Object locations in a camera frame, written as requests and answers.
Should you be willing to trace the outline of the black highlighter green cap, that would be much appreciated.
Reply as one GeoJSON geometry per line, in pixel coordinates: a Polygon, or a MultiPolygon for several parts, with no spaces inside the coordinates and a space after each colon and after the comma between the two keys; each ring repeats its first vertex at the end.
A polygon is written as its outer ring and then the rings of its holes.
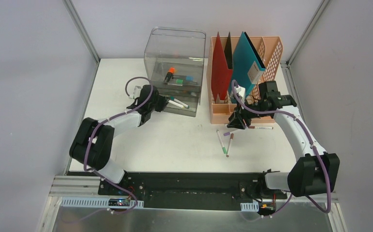
{"type": "Polygon", "coordinates": [[[173,86],[183,86],[183,80],[182,79],[172,79],[169,82],[167,82],[168,85],[173,86]]]}

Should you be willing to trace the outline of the black highlighter orange cap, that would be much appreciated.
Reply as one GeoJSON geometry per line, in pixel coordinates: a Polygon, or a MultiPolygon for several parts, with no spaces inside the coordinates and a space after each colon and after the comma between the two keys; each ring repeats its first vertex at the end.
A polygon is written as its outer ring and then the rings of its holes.
{"type": "Polygon", "coordinates": [[[175,72],[176,70],[174,67],[169,68],[168,72],[166,73],[166,76],[164,77],[164,82],[169,82],[172,79],[175,72]]]}

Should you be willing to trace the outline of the black highlighter blue cap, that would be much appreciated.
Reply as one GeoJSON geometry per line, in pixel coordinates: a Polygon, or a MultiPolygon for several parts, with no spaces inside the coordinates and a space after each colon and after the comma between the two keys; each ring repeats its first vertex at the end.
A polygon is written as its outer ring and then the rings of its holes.
{"type": "Polygon", "coordinates": [[[189,75],[173,75],[174,79],[180,79],[185,81],[193,81],[194,77],[189,75]]]}

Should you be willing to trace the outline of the clear grey drawer organizer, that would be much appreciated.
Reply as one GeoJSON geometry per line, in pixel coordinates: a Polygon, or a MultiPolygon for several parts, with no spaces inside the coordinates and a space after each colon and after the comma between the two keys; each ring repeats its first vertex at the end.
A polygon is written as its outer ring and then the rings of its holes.
{"type": "Polygon", "coordinates": [[[206,33],[155,27],[145,51],[147,77],[169,98],[166,112],[195,117],[203,83],[206,33]]]}

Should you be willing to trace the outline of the red folder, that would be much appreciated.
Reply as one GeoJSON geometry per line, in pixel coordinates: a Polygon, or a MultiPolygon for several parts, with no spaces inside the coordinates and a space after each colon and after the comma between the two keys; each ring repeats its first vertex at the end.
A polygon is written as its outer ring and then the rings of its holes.
{"type": "Polygon", "coordinates": [[[216,103],[227,99],[228,88],[233,73],[232,44],[230,33],[222,45],[220,34],[217,33],[212,54],[211,91],[216,103]]]}

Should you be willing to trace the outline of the teal blue folder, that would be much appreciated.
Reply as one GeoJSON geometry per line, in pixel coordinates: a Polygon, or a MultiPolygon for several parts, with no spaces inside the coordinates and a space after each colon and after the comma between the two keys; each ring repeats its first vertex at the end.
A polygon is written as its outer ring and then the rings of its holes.
{"type": "Polygon", "coordinates": [[[233,52],[233,73],[231,80],[246,89],[246,96],[258,83],[266,67],[257,49],[246,32],[242,32],[233,52]]]}

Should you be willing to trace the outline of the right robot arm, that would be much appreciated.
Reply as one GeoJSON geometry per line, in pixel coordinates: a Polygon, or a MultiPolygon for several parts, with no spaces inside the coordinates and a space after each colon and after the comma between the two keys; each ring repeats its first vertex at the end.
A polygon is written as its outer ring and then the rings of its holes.
{"type": "Polygon", "coordinates": [[[334,190],[340,159],[328,153],[314,138],[300,115],[291,95],[282,95],[275,81],[259,85],[261,100],[248,103],[245,88],[231,82],[232,98],[237,105],[229,117],[229,128],[245,130],[254,118],[270,116],[284,132],[296,157],[291,171],[267,172],[256,184],[256,193],[268,198],[276,189],[291,192],[296,197],[327,194],[334,190]]]}

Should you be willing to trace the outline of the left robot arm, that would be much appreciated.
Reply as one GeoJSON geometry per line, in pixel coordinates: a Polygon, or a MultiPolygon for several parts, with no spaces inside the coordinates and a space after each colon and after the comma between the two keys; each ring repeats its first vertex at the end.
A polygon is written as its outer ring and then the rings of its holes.
{"type": "Polygon", "coordinates": [[[136,87],[130,96],[134,102],[123,113],[99,120],[85,118],[69,150],[72,159],[110,180],[110,189],[119,196],[128,191],[129,183],[123,179],[126,171],[110,158],[113,139],[142,126],[154,111],[163,111],[170,101],[152,85],[136,87]]]}

